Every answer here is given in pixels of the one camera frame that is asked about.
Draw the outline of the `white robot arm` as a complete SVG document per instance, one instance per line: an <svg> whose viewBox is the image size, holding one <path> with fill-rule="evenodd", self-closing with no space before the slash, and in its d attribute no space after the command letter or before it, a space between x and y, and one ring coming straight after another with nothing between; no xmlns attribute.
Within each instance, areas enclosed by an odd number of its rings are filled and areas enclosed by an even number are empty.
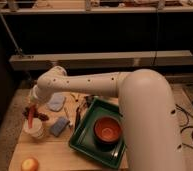
<svg viewBox="0 0 193 171"><path fill-rule="evenodd" d="M32 103L46 103L55 92L116 97L130 171L186 171L173 93L168 81L150 69L68 76L56 66L30 91Z"/></svg>

